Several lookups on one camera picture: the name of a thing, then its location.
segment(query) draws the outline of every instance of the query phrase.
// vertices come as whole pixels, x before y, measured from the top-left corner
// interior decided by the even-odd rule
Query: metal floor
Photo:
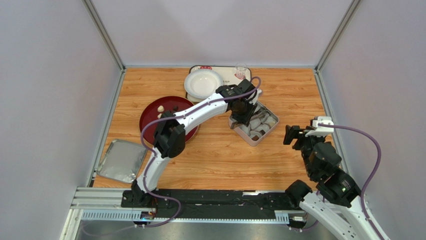
[[[81,226],[90,234],[107,234],[131,226],[128,221],[82,221]],[[249,223],[184,223],[171,222],[154,228],[131,228],[114,235],[91,237],[79,229],[76,240],[336,240],[323,225],[308,232],[290,231],[278,224]]]

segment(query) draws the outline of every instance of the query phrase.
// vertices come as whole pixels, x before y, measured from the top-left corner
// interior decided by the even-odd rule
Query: food item
[[[273,117],[269,116],[264,123],[269,125],[270,128],[272,128],[277,122]]]
[[[260,120],[263,124],[265,123],[265,121],[269,118],[269,116],[270,116],[270,114],[267,112],[266,114],[265,114],[265,116],[264,117],[262,117],[262,119]]]
[[[262,135],[265,135],[265,133],[267,133],[269,131],[270,126],[268,124],[261,124],[260,126],[258,126],[255,131],[258,131],[259,133],[262,133],[262,131],[264,132]]]
[[[261,120],[259,118],[253,119],[250,121],[251,129],[256,129],[261,124]]]
[[[245,133],[245,134],[247,134],[247,135],[249,135],[249,133],[250,133],[250,124],[248,125],[248,126],[246,126],[246,125],[241,125],[241,126],[239,126],[239,128]]]
[[[254,136],[257,136],[258,138],[262,137],[262,134],[258,131],[250,131],[250,138],[253,139]]]
[[[259,137],[257,135],[254,135],[254,137],[252,137],[251,140],[257,141],[257,140],[259,140]]]

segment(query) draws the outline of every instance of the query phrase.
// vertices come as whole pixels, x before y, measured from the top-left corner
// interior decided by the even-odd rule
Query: cable
[[[188,112],[186,115],[190,115],[190,114],[194,113],[195,111],[198,111],[199,109],[203,108],[204,106],[206,106],[206,105],[210,105],[210,104],[215,103],[215,102],[219,102],[219,101],[227,101],[227,100],[233,100],[233,99],[239,99],[239,98],[243,98],[243,97],[245,97],[245,96],[249,96],[249,95],[253,94],[253,93],[254,93],[257,89],[259,89],[259,87],[261,86],[261,83],[262,83],[261,78],[260,78],[260,77],[258,77],[258,76],[254,76],[254,77],[252,77],[252,78],[251,78],[251,80],[250,80],[250,82],[252,82],[252,81],[253,81],[253,79],[257,79],[257,80],[259,81],[259,83],[257,84],[257,86],[256,86],[253,90],[251,90],[251,91],[249,91],[249,92],[247,92],[247,93],[241,94],[241,95],[237,95],[237,96],[230,96],[230,97],[224,97],[224,98],[219,98],[219,99],[212,100],[212,101],[210,101],[210,102],[206,102],[206,103],[202,104],[201,106],[198,106],[198,107],[196,107],[195,109],[193,109],[192,111]],[[167,224],[168,222],[170,222],[171,220],[173,220],[173,219],[174,219],[174,218],[175,218],[175,217],[176,217],[176,216],[180,213],[180,211],[181,211],[182,204],[181,204],[181,202],[180,202],[179,200],[177,200],[177,199],[176,199],[176,198],[174,198],[174,197],[157,195],[157,194],[155,194],[155,193],[153,193],[153,192],[149,191],[149,190],[148,190],[148,188],[147,188],[147,183],[146,183],[145,178],[146,178],[146,175],[147,175],[148,169],[150,168],[151,164],[154,162],[154,159],[157,157],[157,153],[154,151],[154,149],[150,148],[149,146],[147,146],[147,145],[145,144],[145,141],[144,141],[144,133],[145,133],[145,131],[146,131],[146,130],[147,130],[147,129],[151,126],[151,125],[153,125],[153,124],[156,124],[156,123],[159,123],[159,122],[162,122],[162,121],[167,121],[167,120],[181,119],[181,118],[184,118],[184,117],[185,117],[185,116],[183,116],[183,115],[182,115],[182,116],[164,117],[164,118],[160,118],[160,119],[154,120],[154,121],[152,121],[152,122],[148,123],[148,124],[147,124],[147,125],[143,128],[143,130],[140,132],[140,141],[142,142],[142,145],[143,145],[143,146],[144,146],[147,150],[149,150],[149,151],[151,151],[151,152],[153,152],[153,153],[154,153],[154,157],[152,157],[152,158],[149,160],[148,164],[147,164],[147,165],[146,165],[146,167],[145,167],[145,171],[143,171],[143,187],[145,188],[145,191],[146,191],[147,193],[149,193],[149,194],[150,194],[151,196],[153,196],[153,197],[156,197],[156,198],[162,198],[162,199],[168,199],[168,200],[172,200],[172,201],[174,201],[174,202],[177,202],[177,204],[178,204],[178,208],[177,208],[176,213],[175,213],[172,217],[170,217],[169,219],[167,219],[167,220],[165,220],[165,221],[163,221],[163,222],[160,222],[160,223],[157,223],[157,224],[153,224],[153,225],[152,225],[152,224],[151,224],[151,225],[144,225],[144,224],[143,224],[143,225],[137,225],[138,227],[153,228],[153,227],[159,227],[159,226],[165,225],[165,224]],[[122,232],[122,231],[125,231],[125,230],[128,230],[128,229],[131,229],[131,228],[134,228],[134,227],[135,227],[135,225],[132,225],[132,226],[124,227],[124,228],[119,229],[119,230],[117,230],[117,231],[113,231],[113,232],[105,233],[105,234],[99,234],[99,235],[88,233],[88,232],[85,230],[84,226],[81,228],[81,231],[82,231],[84,234],[86,234],[87,236],[95,237],[95,238],[102,238],[102,237],[107,237],[107,236],[110,236],[110,235],[117,234],[117,233],[119,233],[119,232]]]
[[[105,233],[105,234],[91,234],[91,233],[88,233],[83,226],[81,228],[81,231],[89,237],[102,238],[102,237],[107,237],[107,236],[111,236],[111,235],[114,235],[114,234],[118,234],[119,232],[122,232],[124,230],[134,229],[134,228],[135,228],[135,225],[131,225],[131,226],[123,227],[122,229],[118,229],[117,231],[113,231],[113,232],[109,232],[109,233]]]
[[[316,191],[316,195],[318,196],[320,194],[320,191],[319,190],[317,190]],[[307,228],[291,228],[290,230],[294,230],[295,232],[298,232],[298,233],[302,233],[302,232],[308,232],[308,231],[310,231],[310,230],[312,230],[313,228],[315,228],[315,226],[319,223],[320,221],[318,221],[318,220],[315,220],[315,222],[311,225],[311,226],[309,226],[309,227],[307,227]]]
[[[243,97],[245,97],[245,96],[250,96],[251,94],[253,94],[257,89],[259,89],[259,87],[261,86],[261,83],[262,83],[262,80],[261,80],[261,78],[260,77],[258,77],[258,76],[254,76],[254,77],[252,77],[251,78],[251,80],[250,80],[250,82],[252,82],[253,81],[253,79],[257,79],[258,81],[259,81],[259,83],[257,84],[257,86],[253,89],[253,90],[251,90],[251,91],[249,91],[249,92],[246,92],[246,93],[244,93],[244,94],[241,94],[241,95],[237,95],[237,96],[230,96],[230,97],[224,97],[224,98],[219,98],[219,99],[214,99],[214,100],[211,100],[210,102],[205,102],[204,104],[201,104],[200,106],[198,106],[198,107],[196,107],[196,108],[194,108],[193,110],[191,110],[190,112],[188,112],[187,114],[185,114],[185,115],[181,115],[181,116],[171,116],[171,117],[164,117],[164,118],[160,118],[160,119],[156,119],[156,120],[154,120],[154,121],[152,121],[152,122],[150,122],[150,123],[148,123],[143,129],[142,129],[142,131],[140,132],[140,142],[142,143],[142,145],[147,149],[147,150],[149,150],[149,151],[151,151],[151,152],[153,152],[154,153],[154,156],[148,161],[148,163],[147,163],[147,165],[146,165],[146,167],[145,167],[145,170],[143,171],[143,179],[142,179],[142,183],[143,183],[143,188],[144,188],[144,190],[148,193],[148,194],[150,194],[151,196],[153,196],[153,197],[155,197],[155,198],[162,198],[162,199],[168,199],[168,200],[172,200],[172,201],[174,201],[174,202],[176,202],[177,203],[177,211],[176,211],[176,213],[173,215],[173,216],[171,216],[169,219],[167,219],[167,220],[165,220],[165,221],[162,221],[162,222],[160,222],[160,223],[157,223],[157,224],[150,224],[150,225],[146,225],[146,226],[144,226],[145,228],[153,228],[153,227],[159,227],[159,226],[162,226],[162,225],[164,225],[164,224],[167,224],[168,222],[170,222],[171,220],[173,220],[174,218],[176,218],[177,216],[178,216],[178,214],[181,212],[181,208],[182,208],[182,204],[181,204],[181,202],[179,201],[179,200],[177,200],[176,198],[174,198],[174,197],[169,197],[169,196],[161,196],[161,195],[157,195],[157,194],[155,194],[155,193],[153,193],[153,192],[151,192],[148,188],[147,188],[147,181],[146,181],[146,177],[147,177],[147,173],[148,173],[148,169],[150,168],[150,166],[153,164],[153,162],[154,162],[154,159],[157,157],[157,153],[156,153],[156,151],[154,151],[154,149],[152,149],[152,148],[150,148],[149,146],[147,146],[146,145],[146,143],[145,143],[145,141],[144,141],[144,134],[145,134],[145,131],[150,127],[150,126],[152,126],[152,125],[154,125],[154,124],[156,124],[156,123],[159,123],[159,122],[162,122],[162,121],[168,121],[168,120],[176,120],[176,119],[181,119],[181,118],[184,118],[186,115],[191,115],[192,113],[194,113],[194,112],[196,112],[196,111],[198,111],[199,109],[201,109],[201,108],[203,108],[203,107],[205,107],[205,106],[207,106],[207,105],[210,105],[210,104],[212,104],[212,103],[216,103],[216,102],[220,102],[220,101],[228,101],[228,100],[233,100],[233,99],[240,99],[240,98],[243,98]]]
[[[371,227],[374,229],[375,233],[380,237],[380,239],[385,240],[385,238],[382,236],[382,234],[380,233],[380,231],[377,229],[377,227],[374,224],[374,222],[371,221],[370,215],[367,212],[366,204],[365,204],[365,201],[364,201],[364,195],[366,193],[367,186],[369,185],[369,183],[373,179],[374,175],[376,174],[377,170],[379,169],[380,161],[382,160],[382,149],[380,148],[379,142],[377,142],[377,140],[374,137],[372,137],[370,134],[368,134],[368,133],[366,133],[364,131],[361,131],[359,129],[353,128],[353,127],[340,126],[340,125],[327,125],[327,124],[322,124],[322,123],[318,123],[318,126],[327,127],[327,128],[334,128],[334,129],[344,129],[344,130],[349,130],[349,131],[352,131],[352,132],[356,132],[356,133],[362,134],[362,135],[366,136],[367,138],[369,138],[374,143],[375,147],[377,148],[377,161],[375,162],[374,168],[371,171],[370,176],[368,176],[367,180],[364,183],[364,186],[362,186],[362,190],[361,190],[361,207],[362,207],[362,211],[365,214],[365,217],[367,218],[367,220],[370,223]]]

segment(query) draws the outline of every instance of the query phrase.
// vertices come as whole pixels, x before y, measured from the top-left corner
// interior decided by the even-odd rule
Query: wooden surface
[[[188,72],[188,68],[128,69],[103,153],[113,139],[140,143],[139,119],[144,108],[164,96],[185,97]],[[262,79],[259,101],[279,117],[275,131],[251,147],[230,130],[229,112],[216,116],[201,124],[183,153],[170,161],[159,188],[285,190],[297,179],[315,187],[306,175],[300,151],[283,145],[286,125],[305,127],[314,116],[324,115],[312,69],[252,68],[251,72]],[[97,176],[93,186],[129,188],[130,184]]]

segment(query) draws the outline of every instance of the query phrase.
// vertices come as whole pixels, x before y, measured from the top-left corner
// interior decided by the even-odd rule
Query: small object
[[[259,138],[261,138],[262,134],[258,131],[250,131],[250,136],[258,136]]]
[[[250,129],[251,129],[251,126],[250,126],[250,124],[248,125],[248,126],[246,126],[246,125],[241,125],[241,126],[239,126],[239,128],[245,133],[245,134],[247,134],[247,135],[249,135],[249,133],[250,133]]]
[[[247,65],[245,63],[239,62],[235,66],[235,76],[238,79],[244,79],[246,77]]]
[[[263,131],[264,133],[267,133],[269,131],[269,129],[271,129],[271,128],[269,127],[268,124],[261,124],[260,126],[258,126],[255,129],[255,131],[258,131],[260,133],[261,133],[261,131]]]
[[[265,116],[264,117],[262,117],[261,119],[260,119],[260,121],[264,124],[265,123],[265,121],[268,119],[268,117],[270,116],[270,114],[267,112],[266,114],[265,114]]]
[[[254,130],[261,125],[261,120],[259,118],[253,119],[250,121],[251,129]]]
[[[273,117],[269,116],[267,117],[264,123],[269,125],[270,128],[272,128],[277,122],[275,121]]]

